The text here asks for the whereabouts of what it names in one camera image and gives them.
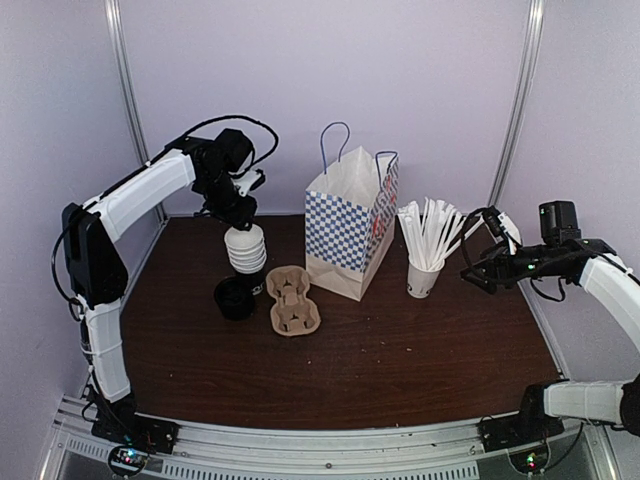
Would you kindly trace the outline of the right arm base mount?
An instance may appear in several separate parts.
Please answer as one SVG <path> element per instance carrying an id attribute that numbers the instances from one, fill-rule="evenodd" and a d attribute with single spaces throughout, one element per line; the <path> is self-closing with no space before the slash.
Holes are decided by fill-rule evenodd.
<path id="1" fill-rule="evenodd" d="M 477 428 L 486 453 L 540 442 L 564 432 L 563 422 L 558 418 L 544 417 L 531 423 L 520 414 L 483 417 Z"/>

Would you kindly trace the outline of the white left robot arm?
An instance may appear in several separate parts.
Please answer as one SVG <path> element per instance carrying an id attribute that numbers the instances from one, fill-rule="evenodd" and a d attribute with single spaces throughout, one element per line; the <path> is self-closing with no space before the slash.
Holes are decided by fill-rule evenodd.
<path id="1" fill-rule="evenodd" d="M 257 201 L 250 191 L 260 186 L 261 170 L 244 170 L 255 148 L 236 129 L 209 140 L 184 134 L 153 159 L 103 193 L 63 211 L 67 271 L 88 332 L 84 353 L 95 388 L 109 402 L 131 392 L 120 333 L 121 300 L 128 271 L 115 247 L 141 217 L 175 192 L 189 188 L 203 198 L 203 209 L 240 230 L 252 227 Z"/>

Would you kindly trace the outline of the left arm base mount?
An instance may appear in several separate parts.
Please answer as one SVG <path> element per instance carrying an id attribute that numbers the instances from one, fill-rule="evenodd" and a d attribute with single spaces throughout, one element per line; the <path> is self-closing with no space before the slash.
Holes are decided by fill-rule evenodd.
<path id="1" fill-rule="evenodd" d="M 91 429 L 93 436 L 120 445 L 134 447 L 146 453 L 171 454 L 179 425 L 135 413 L 135 407 L 125 400 L 113 406 L 109 402 L 96 404 L 98 413 Z"/>

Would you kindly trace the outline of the stack of paper cups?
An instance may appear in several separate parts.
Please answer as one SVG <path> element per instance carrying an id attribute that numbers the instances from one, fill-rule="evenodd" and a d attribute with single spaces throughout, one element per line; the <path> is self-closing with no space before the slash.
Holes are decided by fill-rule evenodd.
<path id="1" fill-rule="evenodd" d="M 267 251 L 264 232 L 253 224 L 249 230 L 229 228 L 224 235 L 229 262 L 240 281 L 253 295 L 264 289 Z"/>

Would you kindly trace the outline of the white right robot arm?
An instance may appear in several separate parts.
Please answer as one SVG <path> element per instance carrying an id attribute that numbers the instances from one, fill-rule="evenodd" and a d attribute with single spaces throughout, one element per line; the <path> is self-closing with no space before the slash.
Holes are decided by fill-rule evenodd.
<path id="1" fill-rule="evenodd" d="M 538 206 L 536 245 L 525 245 L 515 223 L 494 206 L 463 222 L 462 280 L 495 294 L 524 295 L 559 379 L 525 388 L 504 420 L 487 420 L 482 436 L 518 443 L 558 432 L 562 420 L 639 433 L 639 275 L 605 241 L 582 235 L 575 205 Z"/>

